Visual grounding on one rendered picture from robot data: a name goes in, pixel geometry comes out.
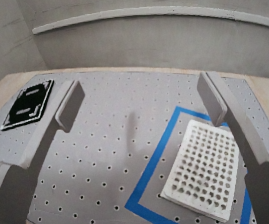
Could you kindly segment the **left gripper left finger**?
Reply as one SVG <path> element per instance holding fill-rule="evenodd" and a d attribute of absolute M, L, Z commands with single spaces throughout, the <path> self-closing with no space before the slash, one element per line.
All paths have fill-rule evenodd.
<path fill-rule="evenodd" d="M 65 81 L 41 117 L 19 163 L 0 162 L 0 224 L 25 224 L 55 133 L 58 129 L 71 131 L 84 97 L 79 79 Z"/>

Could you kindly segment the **blue tape outline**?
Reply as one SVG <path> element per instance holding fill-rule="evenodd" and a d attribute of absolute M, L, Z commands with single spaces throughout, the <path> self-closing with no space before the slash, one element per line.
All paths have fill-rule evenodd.
<path fill-rule="evenodd" d="M 199 113 L 191 111 L 191 109 L 188 108 L 176 106 L 173 114 L 171 114 L 168 126 L 166 126 L 165 128 L 163 136 L 161 136 L 158 146 L 156 146 L 153 156 L 151 156 L 150 158 L 148 166 L 145 167 L 143 174 L 141 174 L 139 182 L 136 183 L 133 193 L 130 194 L 128 202 L 126 202 L 124 206 L 126 209 L 129 209 L 129 211 L 138 214 L 138 216 L 140 216 L 141 218 L 144 218 L 146 219 L 146 221 L 149 221 L 154 224 L 179 224 L 174 221 L 170 221 L 170 219 L 168 218 L 160 216 L 160 214 L 158 213 L 150 211 L 150 209 L 141 206 L 141 204 L 139 204 L 138 202 L 141 197 L 141 194 L 143 194 L 146 186 L 148 186 L 148 183 L 150 181 L 151 176 L 153 176 L 156 166 L 158 166 L 161 154 L 163 154 L 164 149 L 166 147 L 166 143 L 168 143 L 169 141 L 171 132 L 173 132 L 175 123 L 176 121 L 178 121 L 180 112 L 191 114 L 191 116 L 203 118 L 206 119 L 206 121 L 210 121 L 210 117 L 208 116 L 208 114 Z M 250 212 L 251 212 L 251 202 L 248 191 L 246 191 L 245 186 L 243 211 L 241 211 L 239 224 L 249 224 Z"/>

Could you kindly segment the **white well plate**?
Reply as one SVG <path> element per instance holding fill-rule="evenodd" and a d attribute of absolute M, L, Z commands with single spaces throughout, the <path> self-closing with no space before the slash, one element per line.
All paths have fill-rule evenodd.
<path fill-rule="evenodd" d="M 193 119 L 188 126 L 160 196 L 220 222 L 229 221 L 239 157 L 233 134 Z"/>

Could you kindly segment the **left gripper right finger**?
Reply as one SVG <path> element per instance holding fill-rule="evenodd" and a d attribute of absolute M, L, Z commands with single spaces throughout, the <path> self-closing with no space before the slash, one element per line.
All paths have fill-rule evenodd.
<path fill-rule="evenodd" d="M 238 99 L 215 71 L 201 71 L 196 84 L 214 127 L 228 124 L 248 173 L 244 182 L 256 224 L 269 224 L 269 152 Z M 266 162 L 265 162 L 266 161 Z M 249 172 L 250 171 L 250 172 Z"/>

